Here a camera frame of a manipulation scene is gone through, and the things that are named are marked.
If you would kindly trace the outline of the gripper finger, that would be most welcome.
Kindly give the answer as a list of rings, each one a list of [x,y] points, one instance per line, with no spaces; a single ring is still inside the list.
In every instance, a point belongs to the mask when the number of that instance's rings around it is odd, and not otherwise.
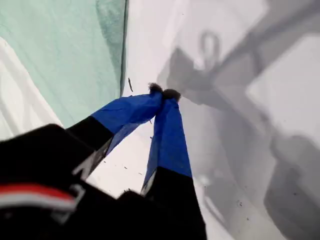
[[[205,240],[206,225],[199,207],[187,150],[180,93],[166,89],[155,115],[142,194],[155,206],[155,225],[164,239]]]
[[[72,171],[86,179],[100,162],[139,125],[155,117],[164,100],[164,91],[156,84],[149,85],[149,93],[120,97],[66,130],[89,148],[87,159]]]

